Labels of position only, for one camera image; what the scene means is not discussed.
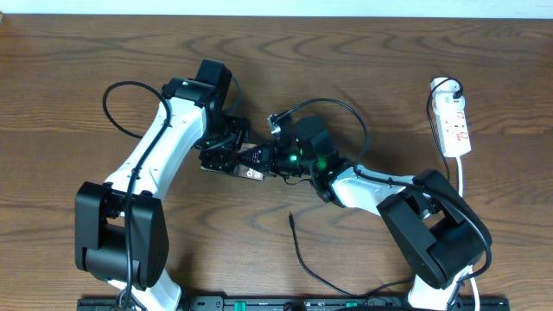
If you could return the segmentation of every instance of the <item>power strip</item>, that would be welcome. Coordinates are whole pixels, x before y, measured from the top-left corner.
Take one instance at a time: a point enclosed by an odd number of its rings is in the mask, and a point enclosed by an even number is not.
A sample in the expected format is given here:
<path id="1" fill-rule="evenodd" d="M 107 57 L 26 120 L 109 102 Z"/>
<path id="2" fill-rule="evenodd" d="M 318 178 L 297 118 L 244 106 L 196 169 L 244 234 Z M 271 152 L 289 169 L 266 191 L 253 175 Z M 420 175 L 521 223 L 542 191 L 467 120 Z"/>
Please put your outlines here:
<path id="1" fill-rule="evenodd" d="M 430 89 L 446 78 L 436 78 L 430 83 Z M 454 98 L 454 93 L 461 86 L 453 80 L 448 80 L 438 86 L 432 94 L 432 109 L 438 123 L 438 134 L 443 155 L 459 157 L 471 150 L 468 137 L 467 119 L 465 115 L 465 97 Z"/>

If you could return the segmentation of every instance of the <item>white power cord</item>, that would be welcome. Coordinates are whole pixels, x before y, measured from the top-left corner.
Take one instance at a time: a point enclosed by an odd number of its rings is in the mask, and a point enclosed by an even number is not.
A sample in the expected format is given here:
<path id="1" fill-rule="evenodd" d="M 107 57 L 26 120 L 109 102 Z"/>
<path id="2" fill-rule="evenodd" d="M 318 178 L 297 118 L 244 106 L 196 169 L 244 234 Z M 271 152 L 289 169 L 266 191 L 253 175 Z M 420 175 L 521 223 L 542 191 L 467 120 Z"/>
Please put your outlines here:
<path id="1" fill-rule="evenodd" d="M 457 175 L 459 176 L 459 185 L 458 185 L 458 191 L 459 196 L 463 196 L 463 166 L 461 163 L 461 156 L 456 156 L 455 160 L 457 160 Z M 470 266 L 467 269 L 468 274 L 473 273 L 473 267 Z M 474 294 L 474 311 L 480 311 L 480 295 L 478 294 L 478 287 L 476 286 L 476 279 L 473 277 L 470 279 L 470 285 L 473 288 L 473 294 Z"/>

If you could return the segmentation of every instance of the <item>white background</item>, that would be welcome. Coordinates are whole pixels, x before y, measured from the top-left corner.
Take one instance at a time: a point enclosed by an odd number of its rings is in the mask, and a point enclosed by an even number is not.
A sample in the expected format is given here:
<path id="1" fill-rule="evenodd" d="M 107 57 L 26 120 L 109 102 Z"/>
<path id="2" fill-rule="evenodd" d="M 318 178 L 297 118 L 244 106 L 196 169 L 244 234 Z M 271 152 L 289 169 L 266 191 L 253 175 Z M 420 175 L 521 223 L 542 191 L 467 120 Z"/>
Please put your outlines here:
<path id="1" fill-rule="evenodd" d="M 0 0 L 10 13 L 553 18 L 553 0 Z"/>

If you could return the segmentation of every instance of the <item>wood surface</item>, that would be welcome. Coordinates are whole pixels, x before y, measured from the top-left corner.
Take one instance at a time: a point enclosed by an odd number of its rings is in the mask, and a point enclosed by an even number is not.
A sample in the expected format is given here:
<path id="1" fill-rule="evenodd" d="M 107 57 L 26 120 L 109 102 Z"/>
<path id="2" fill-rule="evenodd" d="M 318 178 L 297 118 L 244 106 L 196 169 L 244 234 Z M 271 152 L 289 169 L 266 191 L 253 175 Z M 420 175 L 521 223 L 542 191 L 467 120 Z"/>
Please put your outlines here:
<path id="1" fill-rule="evenodd" d="M 443 170 L 424 105 L 434 77 L 460 79 L 473 145 L 463 157 L 466 200 L 493 235 L 480 293 L 507 296 L 512 310 L 551 310 L 552 39 L 550 21 L 5 16 L 0 309 L 74 309 L 80 297 L 117 294 L 73 259 L 77 190 L 102 182 L 137 144 L 108 122 L 101 96 L 126 79 L 159 89 L 212 59 L 238 78 L 237 114 L 260 139 L 270 138 L 271 113 L 310 98 L 345 100 L 371 132 L 363 163 L 395 175 Z M 227 104 L 235 98 L 232 88 Z M 109 105 L 123 126 L 144 132 L 157 101 L 129 87 Z M 362 132 L 348 111 L 312 105 L 295 117 L 312 114 L 324 117 L 341 153 L 358 154 Z M 186 290 L 335 295 L 298 264 L 290 212 L 308 266 L 339 287 L 362 293 L 410 275 L 379 217 L 323 204 L 308 184 L 202 172 L 197 157 L 190 152 L 164 204 L 167 269 Z"/>

